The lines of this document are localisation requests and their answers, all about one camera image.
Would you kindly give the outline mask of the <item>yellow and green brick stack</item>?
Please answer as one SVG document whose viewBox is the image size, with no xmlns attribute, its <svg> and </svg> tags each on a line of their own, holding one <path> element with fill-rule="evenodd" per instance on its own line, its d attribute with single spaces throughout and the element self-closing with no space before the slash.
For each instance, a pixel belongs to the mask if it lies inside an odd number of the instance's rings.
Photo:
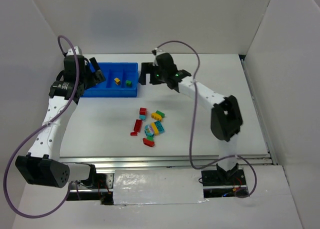
<svg viewBox="0 0 320 229">
<path fill-rule="evenodd" d="M 114 79 L 114 82 L 115 82 L 115 84 L 118 85 L 118 86 L 121 84 L 121 80 L 120 80 L 118 77 L 116 77 L 116 78 Z"/>
</svg>

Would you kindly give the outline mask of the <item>green two-stud brick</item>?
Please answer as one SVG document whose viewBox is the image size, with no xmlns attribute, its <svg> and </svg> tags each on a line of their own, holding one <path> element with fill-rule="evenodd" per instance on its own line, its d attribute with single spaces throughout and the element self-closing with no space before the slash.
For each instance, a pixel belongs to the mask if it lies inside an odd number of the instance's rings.
<svg viewBox="0 0 320 229">
<path fill-rule="evenodd" d="M 160 115 L 162 118 L 165 117 L 165 114 L 163 112 L 159 111 L 159 110 L 157 110 L 155 113 Z"/>
</svg>

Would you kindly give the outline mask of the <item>red long brick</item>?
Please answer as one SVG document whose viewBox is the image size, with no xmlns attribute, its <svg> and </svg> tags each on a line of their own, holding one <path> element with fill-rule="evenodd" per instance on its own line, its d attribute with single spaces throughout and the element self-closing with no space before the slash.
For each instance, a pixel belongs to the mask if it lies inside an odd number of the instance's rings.
<svg viewBox="0 0 320 229">
<path fill-rule="evenodd" d="M 141 119 L 137 119 L 135 121 L 133 131 L 139 133 L 141 131 L 142 124 L 143 124 L 143 121 Z"/>
</svg>

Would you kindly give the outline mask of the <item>red curved brick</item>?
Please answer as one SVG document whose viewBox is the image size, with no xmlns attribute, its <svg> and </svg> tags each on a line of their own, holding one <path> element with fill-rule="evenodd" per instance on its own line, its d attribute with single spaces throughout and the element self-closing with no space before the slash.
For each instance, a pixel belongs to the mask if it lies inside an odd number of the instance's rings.
<svg viewBox="0 0 320 229">
<path fill-rule="evenodd" d="M 144 145 L 148 146 L 148 147 L 154 147 L 155 146 L 155 142 L 152 140 L 149 140 L 147 138 L 143 138 L 142 142 Z"/>
</svg>

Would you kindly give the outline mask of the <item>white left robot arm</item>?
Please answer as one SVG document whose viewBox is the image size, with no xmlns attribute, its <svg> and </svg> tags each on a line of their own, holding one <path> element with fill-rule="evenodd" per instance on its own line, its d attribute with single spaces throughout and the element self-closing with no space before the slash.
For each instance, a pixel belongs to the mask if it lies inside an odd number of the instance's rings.
<svg viewBox="0 0 320 229">
<path fill-rule="evenodd" d="M 15 160 L 30 185 L 62 188 L 70 182 L 71 167 L 59 161 L 67 125 L 85 91 L 106 81 L 96 59 L 87 59 L 78 46 L 67 51 L 63 66 L 50 87 L 44 128 L 27 154 Z"/>
</svg>

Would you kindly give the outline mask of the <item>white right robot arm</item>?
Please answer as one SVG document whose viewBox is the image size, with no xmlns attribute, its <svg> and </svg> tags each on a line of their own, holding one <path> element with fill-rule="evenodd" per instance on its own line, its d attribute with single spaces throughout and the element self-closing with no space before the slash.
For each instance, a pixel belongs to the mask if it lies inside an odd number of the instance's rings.
<svg viewBox="0 0 320 229">
<path fill-rule="evenodd" d="M 219 157 L 215 162 L 217 176 L 223 183 L 233 180 L 239 170 L 237 140 L 243 125 L 237 98 L 221 95 L 197 82 L 190 72 L 178 69 L 167 52 L 157 54 L 153 62 L 141 64 L 138 79 L 141 85 L 146 84 L 146 75 L 150 75 L 150 84 L 166 84 L 171 90 L 193 99 L 196 107 L 210 112 L 210 130 L 219 143 Z"/>
</svg>

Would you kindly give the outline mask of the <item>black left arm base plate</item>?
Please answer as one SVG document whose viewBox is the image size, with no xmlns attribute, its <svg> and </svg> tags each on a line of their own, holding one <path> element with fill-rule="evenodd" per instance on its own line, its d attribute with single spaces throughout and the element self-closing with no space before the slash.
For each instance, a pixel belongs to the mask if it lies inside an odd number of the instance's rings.
<svg viewBox="0 0 320 229">
<path fill-rule="evenodd" d="M 100 205 L 114 205 L 114 173 L 97 173 L 94 182 L 78 180 L 73 183 L 67 201 L 95 201 Z"/>
</svg>

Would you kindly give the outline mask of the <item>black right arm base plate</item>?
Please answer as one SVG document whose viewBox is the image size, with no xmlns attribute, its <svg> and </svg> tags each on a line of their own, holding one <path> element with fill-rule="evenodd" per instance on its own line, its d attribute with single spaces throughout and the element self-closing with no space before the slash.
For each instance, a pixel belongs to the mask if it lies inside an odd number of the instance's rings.
<svg viewBox="0 0 320 229">
<path fill-rule="evenodd" d="M 200 181 L 205 187 L 214 186 L 245 186 L 246 178 L 243 169 L 239 169 L 231 178 L 228 180 L 223 179 L 220 173 L 215 170 L 202 170 Z"/>
</svg>

